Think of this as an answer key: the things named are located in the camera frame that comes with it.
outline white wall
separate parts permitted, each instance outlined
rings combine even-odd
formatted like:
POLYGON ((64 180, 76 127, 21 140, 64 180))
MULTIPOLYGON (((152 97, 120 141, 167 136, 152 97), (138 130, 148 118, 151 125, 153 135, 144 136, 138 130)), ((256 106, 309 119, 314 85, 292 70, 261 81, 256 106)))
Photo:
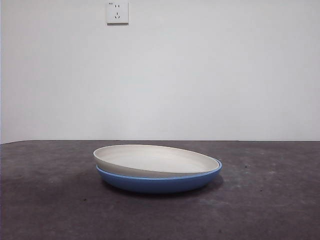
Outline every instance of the white wall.
POLYGON ((1 140, 320 140, 319 0, 2 0, 1 140))

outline blue plate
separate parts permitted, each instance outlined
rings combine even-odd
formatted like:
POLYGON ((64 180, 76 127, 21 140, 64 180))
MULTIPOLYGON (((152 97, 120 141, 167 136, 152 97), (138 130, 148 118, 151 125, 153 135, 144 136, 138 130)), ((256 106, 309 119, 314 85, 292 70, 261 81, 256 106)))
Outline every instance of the blue plate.
POLYGON ((101 170, 98 166, 96 169, 103 180, 119 189, 147 194, 170 194, 194 190, 206 185, 219 174, 222 163, 218 162, 219 167, 213 171, 196 175, 159 178, 123 176, 101 170))

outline outlet faceplate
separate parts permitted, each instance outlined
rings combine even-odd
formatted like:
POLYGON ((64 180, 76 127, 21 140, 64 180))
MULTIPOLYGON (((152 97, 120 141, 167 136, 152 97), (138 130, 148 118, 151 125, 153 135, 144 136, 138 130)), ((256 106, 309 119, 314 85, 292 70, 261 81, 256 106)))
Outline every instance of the outlet faceplate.
POLYGON ((129 1, 114 0, 105 6, 107 24, 129 24, 129 1))

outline wall socket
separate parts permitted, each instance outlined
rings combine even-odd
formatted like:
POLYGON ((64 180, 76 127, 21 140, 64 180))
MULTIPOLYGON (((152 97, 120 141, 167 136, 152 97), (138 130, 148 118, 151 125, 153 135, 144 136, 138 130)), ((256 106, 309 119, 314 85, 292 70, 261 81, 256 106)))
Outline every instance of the wall socket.
POLYGON ((108 25, 129 24, 129 1, 114 0, 107 2, 105 15, 108 25))

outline gray table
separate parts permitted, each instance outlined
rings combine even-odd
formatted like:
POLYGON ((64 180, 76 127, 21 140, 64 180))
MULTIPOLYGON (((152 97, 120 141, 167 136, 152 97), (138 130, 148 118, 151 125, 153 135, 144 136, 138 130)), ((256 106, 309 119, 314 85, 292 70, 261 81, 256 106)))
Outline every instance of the gray table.
POLYGON ((3 240, 319 240, 320 142, 41 140, 1 145, 3 240), (149 144, 221 160, 207 186, 147 195, 104 183, 92 152, 149 144))

